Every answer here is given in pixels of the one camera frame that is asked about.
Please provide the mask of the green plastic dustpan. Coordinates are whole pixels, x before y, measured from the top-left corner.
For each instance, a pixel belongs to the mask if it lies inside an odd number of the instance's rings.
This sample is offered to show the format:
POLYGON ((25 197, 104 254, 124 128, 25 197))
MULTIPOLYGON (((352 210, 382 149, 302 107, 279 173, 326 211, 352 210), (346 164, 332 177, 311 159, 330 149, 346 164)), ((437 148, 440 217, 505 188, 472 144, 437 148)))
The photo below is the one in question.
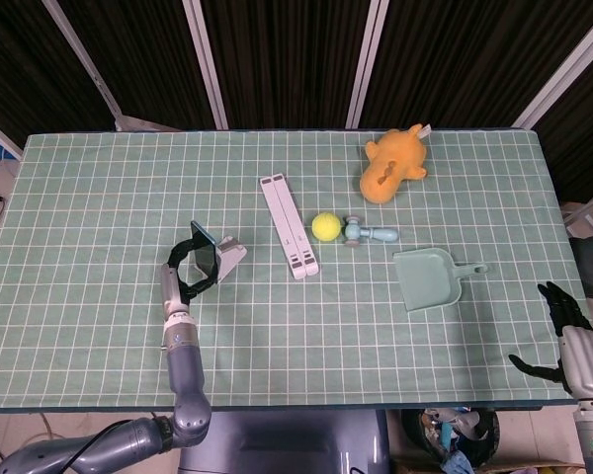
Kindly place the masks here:
POLYGON ((393 254, 402 300, 408 312, 457 303, 463 293, 461 280, 484 275, 483 263, 457 264, 441 248, 425 248, 393 254))

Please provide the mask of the yellow tennis ball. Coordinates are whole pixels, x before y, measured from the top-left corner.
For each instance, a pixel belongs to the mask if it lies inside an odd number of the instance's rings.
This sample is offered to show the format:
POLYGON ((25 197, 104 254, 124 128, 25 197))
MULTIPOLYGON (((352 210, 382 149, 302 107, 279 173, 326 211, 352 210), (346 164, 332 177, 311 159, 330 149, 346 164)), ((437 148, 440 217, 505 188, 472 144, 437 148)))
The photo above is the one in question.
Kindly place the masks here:
POLYGON ((330 242, 340 235, 341 221, 331 212, 321 212, 313 218, 311 230, 317 240, 330 242))

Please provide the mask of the black trash bin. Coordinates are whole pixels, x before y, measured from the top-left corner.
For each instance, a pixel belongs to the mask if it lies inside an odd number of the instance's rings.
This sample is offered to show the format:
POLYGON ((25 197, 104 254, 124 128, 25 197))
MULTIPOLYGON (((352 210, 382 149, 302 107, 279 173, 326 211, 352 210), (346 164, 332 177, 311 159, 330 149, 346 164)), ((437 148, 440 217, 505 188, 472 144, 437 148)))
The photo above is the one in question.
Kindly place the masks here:
POLYGON ((477 468, 487 463, 498 449, 499 420, 491 409, 406 409, 400 412, 400 420, 409 440, 434 461, 445 461, 457 451, 477 468))

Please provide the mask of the white folding phone stand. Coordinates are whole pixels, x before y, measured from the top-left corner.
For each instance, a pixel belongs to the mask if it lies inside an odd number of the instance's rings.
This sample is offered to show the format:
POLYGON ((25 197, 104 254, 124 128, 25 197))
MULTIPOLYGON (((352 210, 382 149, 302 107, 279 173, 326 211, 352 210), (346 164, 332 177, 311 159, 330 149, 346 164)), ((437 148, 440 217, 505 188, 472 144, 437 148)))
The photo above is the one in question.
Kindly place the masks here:
POLYGON ((217 282, 222 283, 246 257, 247 249, 234 237, 225 236, 216 246, 217 282))

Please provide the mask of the white frame foot plate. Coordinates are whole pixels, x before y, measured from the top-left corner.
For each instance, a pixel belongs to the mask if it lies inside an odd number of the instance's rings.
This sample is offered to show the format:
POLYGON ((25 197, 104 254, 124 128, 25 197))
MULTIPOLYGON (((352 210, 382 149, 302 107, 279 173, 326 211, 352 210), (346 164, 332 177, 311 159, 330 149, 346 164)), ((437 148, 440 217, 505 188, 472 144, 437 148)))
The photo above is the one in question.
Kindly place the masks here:
POLYGON ((119 116, 118 118, 115 118, 115 125, 117 131, 180 132, 180 129, 178 128, 129 116, 119 116))

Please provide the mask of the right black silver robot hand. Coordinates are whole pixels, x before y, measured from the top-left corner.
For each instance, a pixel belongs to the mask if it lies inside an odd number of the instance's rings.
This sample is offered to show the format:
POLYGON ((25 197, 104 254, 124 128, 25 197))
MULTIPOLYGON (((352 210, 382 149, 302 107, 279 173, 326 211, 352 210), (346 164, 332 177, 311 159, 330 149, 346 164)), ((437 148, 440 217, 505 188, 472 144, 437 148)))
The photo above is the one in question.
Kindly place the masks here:
POLYGON ((521 372, 559 383, 578 401, 593 400, 593 327, 576 300, 555 283, 538 285, 546 300, 559 347, 557 367, 530 365, 517 355, 509 355, 521 372))

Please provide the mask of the white folded laptop stand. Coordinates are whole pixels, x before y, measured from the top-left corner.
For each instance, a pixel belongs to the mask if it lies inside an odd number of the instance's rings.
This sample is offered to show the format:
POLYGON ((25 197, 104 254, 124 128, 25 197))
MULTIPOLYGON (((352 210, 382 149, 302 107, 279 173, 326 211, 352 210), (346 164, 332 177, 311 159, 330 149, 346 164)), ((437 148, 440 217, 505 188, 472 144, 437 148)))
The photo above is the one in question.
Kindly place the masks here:
POLYGON ((303 279, 317 275, 319 265, 285 176, 262 177, 259 182, 293 277, 303 279))

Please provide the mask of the orange plush toy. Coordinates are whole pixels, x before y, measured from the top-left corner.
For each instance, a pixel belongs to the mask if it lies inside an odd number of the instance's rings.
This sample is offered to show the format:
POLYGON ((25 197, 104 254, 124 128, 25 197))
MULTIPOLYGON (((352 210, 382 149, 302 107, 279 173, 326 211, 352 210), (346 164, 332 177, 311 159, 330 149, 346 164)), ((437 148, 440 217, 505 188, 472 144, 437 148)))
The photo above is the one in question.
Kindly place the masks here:
POLYGON ((419 181, 427 176, 427 148, 421 139, 431 131, 429 124, 417 123, 407 130, 390 129, 378 141, 367 142, 369 165, 360 179, 364 199, 375 204, 387 203, 403 181, 419 181))

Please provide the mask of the blue wooden toy hammer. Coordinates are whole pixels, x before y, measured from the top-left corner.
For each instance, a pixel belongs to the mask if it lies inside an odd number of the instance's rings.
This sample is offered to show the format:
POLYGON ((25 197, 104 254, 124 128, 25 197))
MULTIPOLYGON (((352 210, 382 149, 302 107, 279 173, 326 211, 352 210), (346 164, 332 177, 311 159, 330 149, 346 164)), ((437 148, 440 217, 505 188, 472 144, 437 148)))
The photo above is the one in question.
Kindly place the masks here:
POLYGON ((345 218, 343 235, 345 237, 345 244, 353 247, 359 246, 363 238, 385 243, 397 242, 399 239, 397 230, 393 228, 363 226, 360 219, 356 216, 345 218))

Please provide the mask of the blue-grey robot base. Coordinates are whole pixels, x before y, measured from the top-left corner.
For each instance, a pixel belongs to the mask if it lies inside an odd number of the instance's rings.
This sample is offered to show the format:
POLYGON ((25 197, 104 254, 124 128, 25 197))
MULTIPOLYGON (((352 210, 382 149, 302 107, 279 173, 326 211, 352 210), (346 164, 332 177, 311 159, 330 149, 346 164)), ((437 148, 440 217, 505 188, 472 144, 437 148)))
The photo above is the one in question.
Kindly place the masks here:
POLYGON ((184 448, 178 474, 389 474, 386 415, 375 409, 217 412, 184 448))

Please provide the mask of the black smartphone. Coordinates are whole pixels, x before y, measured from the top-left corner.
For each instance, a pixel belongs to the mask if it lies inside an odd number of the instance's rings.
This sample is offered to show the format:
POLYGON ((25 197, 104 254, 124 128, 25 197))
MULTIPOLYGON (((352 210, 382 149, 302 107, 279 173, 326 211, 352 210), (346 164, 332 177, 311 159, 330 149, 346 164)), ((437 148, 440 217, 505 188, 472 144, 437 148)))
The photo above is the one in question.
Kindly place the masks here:
POLYGON ((193 253, 196 267, 211 282, 216 282, 218 263, 216 243, 209 232, 196 220, 191 221, 193 253))

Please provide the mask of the green checkered tablecloth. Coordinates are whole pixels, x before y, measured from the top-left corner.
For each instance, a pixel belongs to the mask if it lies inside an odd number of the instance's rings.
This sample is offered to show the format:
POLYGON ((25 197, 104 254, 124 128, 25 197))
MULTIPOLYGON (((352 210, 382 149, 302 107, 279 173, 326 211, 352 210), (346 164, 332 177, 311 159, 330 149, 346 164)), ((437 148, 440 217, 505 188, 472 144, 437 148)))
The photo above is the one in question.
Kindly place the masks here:
POLYGON ((173 403, 160 268, 196 220, 247 255, 191 303, 220 408, 563 403, 509 361, 558 350, 537 286, 582 287, 538 136, 435 130, 428 175, 393 201, 359 179, 374 131, 63 133, 29 137, 0 227, 0 411, 173 403), (283 174, 319 265, 295 279, 259 180, 283 174), (313 218, 341 221, 317 240, 313 218), (347 246, 345 218, 397 242, 347 246), (486 274, 408 312, 393 254, 441 248, 486 274))

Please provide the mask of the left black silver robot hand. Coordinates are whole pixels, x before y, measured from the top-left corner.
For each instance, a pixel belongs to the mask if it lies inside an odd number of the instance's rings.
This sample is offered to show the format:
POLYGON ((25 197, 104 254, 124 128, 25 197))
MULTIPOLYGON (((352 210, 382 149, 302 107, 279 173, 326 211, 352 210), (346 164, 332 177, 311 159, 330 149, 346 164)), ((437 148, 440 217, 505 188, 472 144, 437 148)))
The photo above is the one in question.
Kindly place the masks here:
POLYGON ((192 299, 217 283, 217 280, 209 281, 206 276, 193 284, 187 284, 180 279, 179 266, 190 253, 193 253, 192 248, 192 238, 179 242, 173 247, 168 261, 161 268, 161 292, 166 317, 175 312, 188 311, 192 299))

